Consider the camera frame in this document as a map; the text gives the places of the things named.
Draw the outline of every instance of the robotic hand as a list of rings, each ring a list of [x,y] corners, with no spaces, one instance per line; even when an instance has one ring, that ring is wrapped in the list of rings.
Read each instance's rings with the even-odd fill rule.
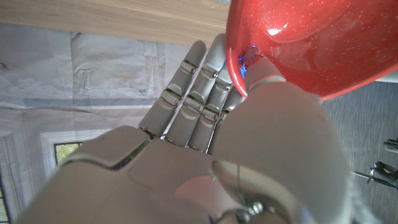
[[[319,97],[252,48],[244,101],[224,35],[199,70],[205,52],[193,44],[139,129],[65,159],[18,223],[349,223],[350,169]]]

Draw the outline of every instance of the window frame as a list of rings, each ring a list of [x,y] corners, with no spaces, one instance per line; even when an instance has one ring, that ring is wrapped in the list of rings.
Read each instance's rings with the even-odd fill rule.
[[[58,165],[58,156],[57,156],[57,146],[64,146],[64,145],[69,145],[69,144],[78,144],[79,147],[83,144],[83,141],[78,141],[78,142],[65,142],[65,143],[55,143],[54,144],[54,157],[55,157],[55,163]]]
[[[52,172],[57,167],[57,155],[55,153],[54,147],[55,144],[64,144],[65,142],[85,142],[110,130],[111,129],[94,129],[40,133],[40,142],[43,149],[43,162],[46,178],[49,179],[52,175]]]
[[[5,211],[6,211],[6,215],[7,215],[7,221],[0,221],[0,223],[10,223],[11,222],[11,214],[10,214],[10,211],[9,211],[9,208],[8,208],[8,202],[7,202],[7,197],[6,197],[6,193],[5,193],[5,191],[4,191],[4,186],[3,186],[3,184],[2,184],[2,177],[1,177],[1,175],[0,175],[0,190],[1,190],[1,196],[0,196],[0,198],[1,198],[1,200],[2,200],[2,203],[3,203],[3,205],[4,205],[4,209],[5,209]]]

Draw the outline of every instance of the red bowl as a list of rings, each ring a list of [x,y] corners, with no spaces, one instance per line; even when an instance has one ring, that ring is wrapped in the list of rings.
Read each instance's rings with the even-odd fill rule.
[[[236,0],[226,59],[247,96],[239,58],[257,46],[288,82],[327,100],[398,69],[395,0]]]

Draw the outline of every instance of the window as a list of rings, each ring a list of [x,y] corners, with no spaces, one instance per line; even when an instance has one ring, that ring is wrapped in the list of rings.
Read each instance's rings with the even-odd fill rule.
[[[9,223],[10,219],[10,214],[7,208],[7,201],[4,195],[4,189],[2,186],[2,182],[1,182],[1,178],[0,178],[0,223]]]
[[[64,158],[69,156],[69,154],[73,153],[76,149],[78,149],[82,142],[70,142],[70,143],[60,143],[54,144],[54,154],[55,154],[55,162],[58,164]]]

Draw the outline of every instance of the wooden surface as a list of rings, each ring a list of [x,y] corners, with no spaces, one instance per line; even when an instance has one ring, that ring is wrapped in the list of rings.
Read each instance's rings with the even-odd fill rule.
[[[1,0],[0,22],[209,47],[228,9],[212,0]]]

